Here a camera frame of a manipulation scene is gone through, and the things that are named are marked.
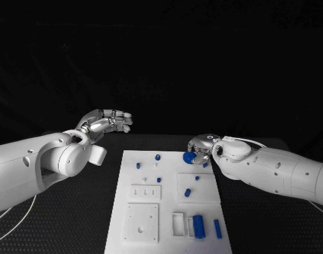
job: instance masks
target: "textured black surface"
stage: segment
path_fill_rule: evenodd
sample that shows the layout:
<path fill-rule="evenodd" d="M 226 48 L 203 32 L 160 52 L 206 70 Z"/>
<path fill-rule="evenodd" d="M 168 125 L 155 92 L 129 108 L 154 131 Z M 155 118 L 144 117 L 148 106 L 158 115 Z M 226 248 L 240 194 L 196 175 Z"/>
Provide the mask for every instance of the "textured black surface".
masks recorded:
<path fill-rule="evenodd" d="M 184 151 L 191 138 L 108 133 L 98 142 L 108 149 L 102 166 L 88 164 L 76 177 L 39 194 L 26 220 L 0 241 L 0 253 L 103 253 L 122 150 Z M 279 139 L 253 140 L 288 150 Z M 310 203 L 227 179 L 214 163 L 213 170 L 233 254 L 323 253 L 323 214 Z M 0 220 L 0 236 L 30 203 L 17 205 Z"/>

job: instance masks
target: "black tabletop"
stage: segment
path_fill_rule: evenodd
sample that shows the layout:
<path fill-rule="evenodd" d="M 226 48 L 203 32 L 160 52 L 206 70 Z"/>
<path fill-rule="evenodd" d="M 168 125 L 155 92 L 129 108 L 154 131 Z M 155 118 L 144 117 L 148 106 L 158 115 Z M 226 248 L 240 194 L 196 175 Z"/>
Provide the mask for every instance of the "black tabletop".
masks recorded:
<path fill-rule="evenodd" d="M 188 135 L 106 133 L 102 166 L 39 194 L 26 220 L 0 241 L 0 253 L 103 253 L 124 150 L 186 151 Z M 253 138 L 288 150 L 282 140 Z M 233 254 L 323 253 L 323 213 L 304 200 L 227 179 L 211 162 Z M 27 212 L 31 199 L 0 220 L 0 237 Z"/>

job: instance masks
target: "silver robotic hand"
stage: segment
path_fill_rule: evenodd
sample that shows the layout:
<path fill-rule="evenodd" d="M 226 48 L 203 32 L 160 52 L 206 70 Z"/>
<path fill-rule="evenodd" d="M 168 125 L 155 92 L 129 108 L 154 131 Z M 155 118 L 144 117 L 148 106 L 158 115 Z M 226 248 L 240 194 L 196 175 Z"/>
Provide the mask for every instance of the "silver robotic hand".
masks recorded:
<path fill-rule="evenodd" d="M 88 162 L 99 166 L 106 150 L 95 142 L 105 132 L 128 132 L 131 124 L 131 114 L 93 110 L 73 130 L 1 145 L 0 211 L 77 175 Z"/>
<path fill-rule="evenodd" d="M 193 150 L 193 164 L 203 164 L 213 157 L 229 179 L 240 180 L 275 195 L 323 205 L 321 162 L 268 147 L 253 149 L 237 138 L 220 138 L 213 134 L 199 135 L 188 141 L 187 151 Z"/>

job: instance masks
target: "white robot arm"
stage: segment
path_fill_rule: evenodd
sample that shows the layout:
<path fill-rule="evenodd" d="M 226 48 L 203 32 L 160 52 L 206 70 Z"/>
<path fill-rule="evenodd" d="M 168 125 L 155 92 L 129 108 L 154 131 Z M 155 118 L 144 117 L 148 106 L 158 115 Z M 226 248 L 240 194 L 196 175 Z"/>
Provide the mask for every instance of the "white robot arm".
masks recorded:
<path fill-rule="evenodd" d="M 323 205 L 323 163 L 272 148 L 253 149 L 236 138 L 213 134 L 196 136 L 187 153 L 190 163 L 203 164 L 211 156 L 223 175 L 258 189 Z"/>
<path fill-rule="evenodd" d="M 1 145 L 0 211 L 75 176 L 86 162 L 99 166 L 106 150 L 95 142 L 105 132 L 128 132 L 131 124 L 131 114 L 93 110 L 73 130 Z"/>

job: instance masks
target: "blue object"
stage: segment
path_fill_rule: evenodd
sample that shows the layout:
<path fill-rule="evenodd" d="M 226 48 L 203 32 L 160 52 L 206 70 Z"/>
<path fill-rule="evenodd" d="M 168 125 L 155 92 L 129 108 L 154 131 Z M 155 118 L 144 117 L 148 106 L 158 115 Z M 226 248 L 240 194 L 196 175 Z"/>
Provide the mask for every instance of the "blue object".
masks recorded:
<path fill-rule="evenodd" d="M 222 239 L 222 233 L 220 233 L 220 223 L 217 220 L 214 220 L 214 228 L 216 228 L 216 237 Z"/>
<path fill-rule="evenodd" d="M 190 196 L 190 192 L 191 192 L 191 190 L 190 189 L 186 189 L 186 197 L 188 197 Z"/>
<path fill-rule="evenodd" d="M 194 228 L 194 237 L 197 239 L 204 238 L 204 223 L 201 215 L 193 216 L 193 228 Z"/>
<path fill-rule="evenodd" d="M 183 160 L 187 164 L 191 164 L 191 160 L 197 155 L 193 152 L 184 152 Z"/>

